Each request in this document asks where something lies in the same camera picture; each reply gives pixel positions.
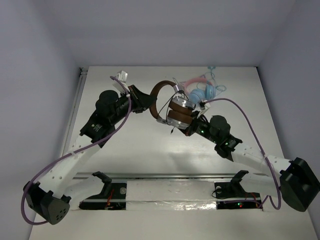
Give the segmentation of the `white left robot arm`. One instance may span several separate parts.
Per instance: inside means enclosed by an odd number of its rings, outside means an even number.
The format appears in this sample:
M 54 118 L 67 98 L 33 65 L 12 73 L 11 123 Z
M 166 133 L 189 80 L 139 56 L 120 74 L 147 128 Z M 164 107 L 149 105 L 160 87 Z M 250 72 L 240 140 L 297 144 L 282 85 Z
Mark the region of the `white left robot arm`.
M 88 197 L 106 197 L 111 193 L 112 179 L 97 171 L 79 183 L 70 185 L 82 166 L 125 124 L 130 113 L 142 113 L 156 103 L 154 93 L 146 94 L 134 85 L 122 93 L 105 90 L 95 103 L 95 110 L 67 154 L 47 165 L 23 187 L 20 211 L 30 225 L 39 222 L 28 219 L 25 207 L 40 215 L 42 224 L 56 225 L 70 210 L 79 208 Z

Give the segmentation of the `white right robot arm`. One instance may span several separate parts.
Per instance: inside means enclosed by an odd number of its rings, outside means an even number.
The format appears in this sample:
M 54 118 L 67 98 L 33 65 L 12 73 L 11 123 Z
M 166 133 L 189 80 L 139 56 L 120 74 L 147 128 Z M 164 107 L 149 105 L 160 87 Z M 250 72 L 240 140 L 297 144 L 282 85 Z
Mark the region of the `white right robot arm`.
M 198 134 L 215 144 L 217 154 L 231 162 L 246 165 L 262 173 L 260 185 L 278 186 L 276 194 L 281 194 L 284 202 L 299 212 L 305 212 L 320 191 L 320 182 L 308 165 L 297 157 L 294 160 L 266 155 L 261 150 L 247 146 L 230 133 L 231 126 L 220 115 L 210 121 L 194 118 L 183 130 L 186 136 Z

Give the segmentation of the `brown silver headphones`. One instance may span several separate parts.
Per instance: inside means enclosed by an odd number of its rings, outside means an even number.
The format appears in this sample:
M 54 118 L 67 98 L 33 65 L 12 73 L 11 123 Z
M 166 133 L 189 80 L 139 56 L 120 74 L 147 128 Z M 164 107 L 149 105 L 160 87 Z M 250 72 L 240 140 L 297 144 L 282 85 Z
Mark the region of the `brown silver headphones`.
M 178 84 L 169 80 L 158 82 L 151 90 L 150 95 L 155 96 L 157 100 L 160 90 L 165 86 L 171 86 L 174 89 L 174 94 L 169 99 L 168 107 L 170 110 L 168 111 L 166 118 L 164 119 L 160 116 L 157 110 L 157 101 L 149 108 L 150 114 L 158 123 L 185 130 L 193 121 L 192 112 L 195 109 L 195 104 L 187 98 L 187 95 L 180 89 Z

